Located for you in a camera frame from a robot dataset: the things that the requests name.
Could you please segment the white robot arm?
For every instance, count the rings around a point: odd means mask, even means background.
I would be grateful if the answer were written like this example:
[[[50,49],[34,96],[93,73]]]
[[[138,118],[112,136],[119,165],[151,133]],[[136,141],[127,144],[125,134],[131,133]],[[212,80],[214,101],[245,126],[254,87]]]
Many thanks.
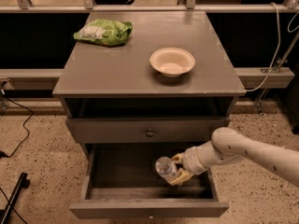
[[[211,139],[198,147],[187,148],[171,158],[181,164],[170,185],[180,185],[214,165],[247,158],[289,183],[299,187],[299,152],[247,138],[227,127],[216,129]]]

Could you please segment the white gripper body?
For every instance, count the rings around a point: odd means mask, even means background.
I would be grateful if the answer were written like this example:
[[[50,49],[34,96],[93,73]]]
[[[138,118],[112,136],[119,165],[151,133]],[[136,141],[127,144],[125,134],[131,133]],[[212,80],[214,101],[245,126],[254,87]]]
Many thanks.
[[[200,175],[209,168],[209,143],[205,143],[198,147],[187,148],[183,152],[183,167],[193,175]]]

